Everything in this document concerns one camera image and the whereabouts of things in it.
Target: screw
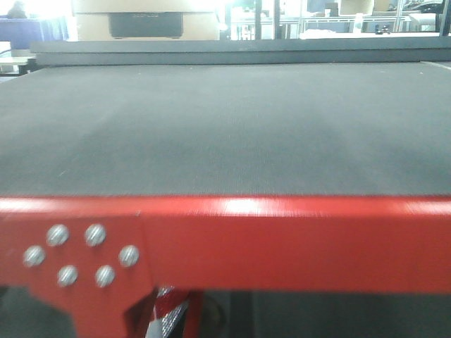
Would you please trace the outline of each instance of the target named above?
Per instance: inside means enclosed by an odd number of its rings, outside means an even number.
[[[102,224],[93,224],[85,232],[86,244],[88,246],[97,246],[104,242],[106,230]]]
[[[101,266],[96,272],[96,283],[98,287],[109,286],[115,278],[114,269],[109,265]]]
[[[69,238],[69,229],[63,224],[54,225],[47,231],[47,244],[49,246],[60,246]]]
[[[39,245],[33,245],[23,254],[23,264],[31,268],[32,266],[41,265],[45,259],[45,251]]]
[[[124,268],[129,268],[134,266],[138,259],[140,258],[140,251],[134,245],[124,246],[121,252],[119,253],[119,263]]]
[[[78,278],[77,268],[73,265],[66,265],[58,272],[58,285],[60,287],[68,287],[75,283]]]

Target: red frame rail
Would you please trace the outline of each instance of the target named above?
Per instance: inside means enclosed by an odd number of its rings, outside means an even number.
[[[94,223],[106,240],[89,247]],[[70,233],[61,246],[46,243],[55,224]],[[140,259],[124,268],[131,244]],[[27,268],[34,245],[46,258]],[[106,264],[116,278],[99,288]],[[65,265],[78,279],[59,287]],[[449,294],[451,196],[2,198],[0,284],[28,287],[94,338],[143,337],[158,287]]]

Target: person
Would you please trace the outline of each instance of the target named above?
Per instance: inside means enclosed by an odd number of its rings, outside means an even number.
[[[8,12],[8,19],[26,19],[25,3],[23,1],[14,2],[13,7]]]

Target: slotted screw head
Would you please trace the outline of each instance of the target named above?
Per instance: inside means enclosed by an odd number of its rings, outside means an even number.
[[[58,285],[68,287],[75,283],[78,278],[78,270],[73,265],[66,265],[58,271]]]
[[[109,286],[116,277],[114,269],[109,265],[101,266],[96,272],[96,283],[98,287]]]
[[[97,246],[104,242],[106,230],[102,224],[93,224],[85,232],[85,240],[88,246]]]
[[[119,253],[119,263],[124,268],[134,266],[138,262],[138,259],[140,259],[140,251],[134,245],[124,246]]]
[[[47,231],[47,244],[60,246],[69,239],[69,229],[63,224],[54,225]]]
[[[45,259],[45,251],[39,245],[33,245],[23,254],[23,264],[31,268],[32,266],[41,265]]]

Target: gray belt surface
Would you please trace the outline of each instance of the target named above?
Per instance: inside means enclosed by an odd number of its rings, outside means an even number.
[[[425,63],[50,68],[0,85],[0,195],[449,194]]]

